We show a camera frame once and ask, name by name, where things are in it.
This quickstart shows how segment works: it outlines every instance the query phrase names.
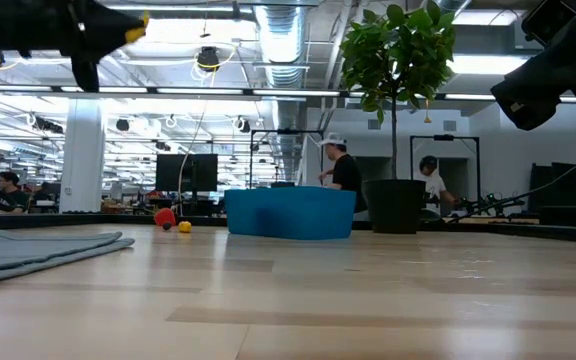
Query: blue bin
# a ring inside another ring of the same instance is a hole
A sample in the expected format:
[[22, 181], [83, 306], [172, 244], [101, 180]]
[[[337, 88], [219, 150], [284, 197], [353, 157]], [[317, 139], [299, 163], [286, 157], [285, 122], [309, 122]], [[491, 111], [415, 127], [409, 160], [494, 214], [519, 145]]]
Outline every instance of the blue bin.
[[228, 190], [228, 230], [296, 240], [350, 236], [355, 193], [320, 187]]

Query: white cap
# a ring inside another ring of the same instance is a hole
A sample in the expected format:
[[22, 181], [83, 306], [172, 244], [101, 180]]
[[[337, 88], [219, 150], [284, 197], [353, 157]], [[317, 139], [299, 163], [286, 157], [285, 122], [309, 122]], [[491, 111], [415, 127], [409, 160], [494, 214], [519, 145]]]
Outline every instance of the white cap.
[[324, 146], [326, 144], [346, 145], [346, 139], [342, 138], [341, 135], [337, 133], [328, 133], [328, 136], [319, 142], [319, 146]]

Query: wooden floor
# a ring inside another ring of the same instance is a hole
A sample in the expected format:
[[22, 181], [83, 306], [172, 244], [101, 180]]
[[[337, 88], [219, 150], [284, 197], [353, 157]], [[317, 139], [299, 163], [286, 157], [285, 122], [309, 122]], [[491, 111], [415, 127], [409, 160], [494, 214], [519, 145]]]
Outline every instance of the wooden floor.
[[132, 249], [0, 283], [0, 359], [576, 360], [576, 243], [22, 232], [117, 230]]

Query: potted tree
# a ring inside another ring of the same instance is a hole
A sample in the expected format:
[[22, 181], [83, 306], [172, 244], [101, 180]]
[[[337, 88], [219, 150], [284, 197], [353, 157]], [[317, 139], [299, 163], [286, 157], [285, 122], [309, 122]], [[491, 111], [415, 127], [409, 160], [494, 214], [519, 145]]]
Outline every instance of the potted tree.
[[396, 102], [409, 101], [419, 108], [419, 98], [434, 100], [452, 76], [447, 62], [455, 43], [454, 14], [442, 14], [429, 0], [425, 8], [408, 14], [390, 5], [384, 16], [370, 10], [363, 15], [364, 23], [352, 23], [341, 44], [342, 76], [348, 89], [364, 92], [364, 111], [377, 112], [382, 123], [389, 109], [392, 123], [392, 179], [365, 182], [364, 197], [374, 231], [415, 233], [425, 185], [397, 179]]

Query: yellow ball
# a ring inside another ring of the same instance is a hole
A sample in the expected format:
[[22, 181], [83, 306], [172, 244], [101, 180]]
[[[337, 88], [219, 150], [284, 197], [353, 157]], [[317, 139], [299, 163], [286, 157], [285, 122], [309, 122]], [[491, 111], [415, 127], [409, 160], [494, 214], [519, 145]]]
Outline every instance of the yellow ball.
[[179, 223], [179, 232], [189, 233], [192, 230], [192, 224], [190, 221], [182, 221]]

